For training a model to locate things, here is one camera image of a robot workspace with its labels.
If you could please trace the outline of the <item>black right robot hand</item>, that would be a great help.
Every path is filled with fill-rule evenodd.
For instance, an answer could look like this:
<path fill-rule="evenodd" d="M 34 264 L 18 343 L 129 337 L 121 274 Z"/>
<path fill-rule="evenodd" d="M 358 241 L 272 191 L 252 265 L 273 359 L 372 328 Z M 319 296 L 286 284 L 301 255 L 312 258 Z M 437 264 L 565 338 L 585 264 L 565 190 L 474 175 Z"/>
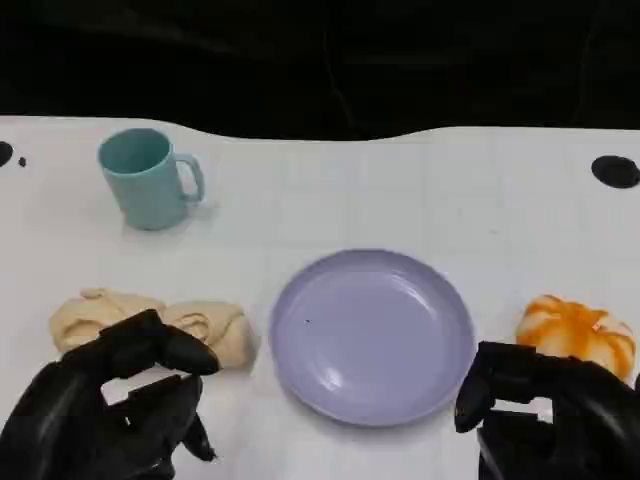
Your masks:
<path fill-rule="evenodd" d="M 455 402 L 481 479 L 636 479 L 639 388 L 575 357 L 483 341 Z"/>

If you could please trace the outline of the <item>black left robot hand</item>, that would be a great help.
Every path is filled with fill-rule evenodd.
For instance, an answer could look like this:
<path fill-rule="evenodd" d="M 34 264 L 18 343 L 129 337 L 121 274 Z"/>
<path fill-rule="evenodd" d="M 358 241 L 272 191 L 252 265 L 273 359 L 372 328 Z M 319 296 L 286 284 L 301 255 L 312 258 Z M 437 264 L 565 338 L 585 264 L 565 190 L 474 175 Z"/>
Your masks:
<path fill-rule="evenodd" d="M 145 310 L 47 364 L 1 432 L 4 479 L 171 479 L 179 445 L 216 453 L 197 414 L 221 368 L 201 341 Z"/>

